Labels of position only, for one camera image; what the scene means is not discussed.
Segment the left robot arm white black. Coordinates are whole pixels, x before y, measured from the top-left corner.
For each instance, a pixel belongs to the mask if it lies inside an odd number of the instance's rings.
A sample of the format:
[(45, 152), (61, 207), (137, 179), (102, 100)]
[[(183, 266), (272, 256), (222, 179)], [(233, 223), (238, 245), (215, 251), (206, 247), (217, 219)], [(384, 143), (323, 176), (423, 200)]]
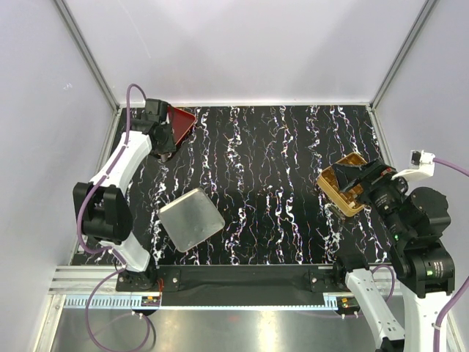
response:
[(125, 270), (133, 272), (132, 280), (142, 290), (156, 286), (158, 272), (149, 267), (150, 254), (133, 234), (133, 216), (125, 194), (148, 155), (175, 150), (172, 112), (169, 103), (158, 99), (146, 100), (137, 119), (126, 111), (125, 132), (110, 158), (89, 182), (78, 182), (73, 189), (81, 248), (90, 254), (113, 254)]

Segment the gold chocolate box tray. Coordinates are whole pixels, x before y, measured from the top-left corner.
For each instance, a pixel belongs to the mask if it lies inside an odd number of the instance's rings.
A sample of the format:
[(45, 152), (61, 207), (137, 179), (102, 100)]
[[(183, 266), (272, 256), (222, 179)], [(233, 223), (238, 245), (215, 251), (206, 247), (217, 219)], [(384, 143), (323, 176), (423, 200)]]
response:
[(363, 192), (363, 188), (356, 185), (348, 191), (342, 191), (340, 185), (344, 185), (345, 181), (346, 179), (342, 175), (337, 178), (333, 167), (329, 166), (320, 172), (317, 185), (336, 207), (339, 216), (353, 217), (365, 208), (365, 205), (358, 201), (358, 196)]

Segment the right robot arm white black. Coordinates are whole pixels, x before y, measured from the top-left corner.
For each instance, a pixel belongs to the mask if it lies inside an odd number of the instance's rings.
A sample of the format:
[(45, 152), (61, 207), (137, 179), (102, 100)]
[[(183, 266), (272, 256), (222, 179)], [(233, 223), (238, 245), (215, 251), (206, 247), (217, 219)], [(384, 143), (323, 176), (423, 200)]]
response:
[(422, 166), (401, 172), (376, 159), (362, 165), (333, 164), (339, 191), (356, 186), (356, 199), (376, 210), (389, 233), (389, 257), (405, 302), (401, 326), (378, 292), (369, 264), (362, 254), (339, 255), (333, 282), (349, 290), (372, 331), (376, 351), (444, 351), (445, 341), (429, 338), (445, 330), (440, 317), (454, 297), (455, 264), (440, 238), (450, 225), (448, 202), (439, 191), (408, 184), (429, 177)]

